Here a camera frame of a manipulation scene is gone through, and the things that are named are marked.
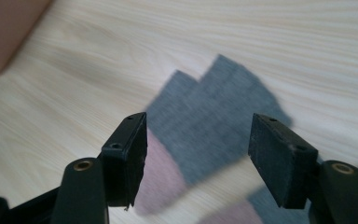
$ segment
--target pink fabric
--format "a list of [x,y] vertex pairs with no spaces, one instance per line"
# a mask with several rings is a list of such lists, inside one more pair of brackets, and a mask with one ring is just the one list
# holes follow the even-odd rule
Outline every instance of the pink fabric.
[[262,224],[252,205],[243,200],[203,219],[199,224]]
[[147,144],[144,178],[134,205],[139,215],[157,213],[186,189],[179,167],[150,130],[147,130]]

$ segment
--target wood grain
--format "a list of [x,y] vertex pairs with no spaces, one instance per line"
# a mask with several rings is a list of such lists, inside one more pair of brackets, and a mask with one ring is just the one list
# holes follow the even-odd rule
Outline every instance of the wood grain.
[[[14,206],[55,188],[174,70],[200,78],[219,53],[325,160],[358,165],[358,1],[57,0],[0,76],[0,195]],[[244,159],[156,216],[111,209],[111,222],[197,223],[261,185]]]

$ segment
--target gray cloth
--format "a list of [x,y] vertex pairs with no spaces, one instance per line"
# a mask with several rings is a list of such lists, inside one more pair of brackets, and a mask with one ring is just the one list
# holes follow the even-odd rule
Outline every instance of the gray cloth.
[[148,127],[171,153],[188,185],[246,155],[254,113],[290,123],[260,80],[224,56],[198,86],[181,96],[170,105],[161,99],[153,102],[163,119],[150,119]]

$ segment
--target wooden floor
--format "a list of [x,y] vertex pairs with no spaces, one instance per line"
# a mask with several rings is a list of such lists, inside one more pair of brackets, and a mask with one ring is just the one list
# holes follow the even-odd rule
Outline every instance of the wooden floor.
[[[219,53],[260,77],[325,160],[358,166],[358,1],[56,0],[0,76],[0,196],[57,187],[174,70],[200,78]],[[262,184],[244,159],[158,215],[115,208],[111,223],[197,223]]]

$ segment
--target brown box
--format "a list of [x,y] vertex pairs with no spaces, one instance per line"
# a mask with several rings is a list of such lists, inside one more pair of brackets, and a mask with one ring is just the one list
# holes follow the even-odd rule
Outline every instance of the brown box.
[[0,72],[51,0],[0,0]]

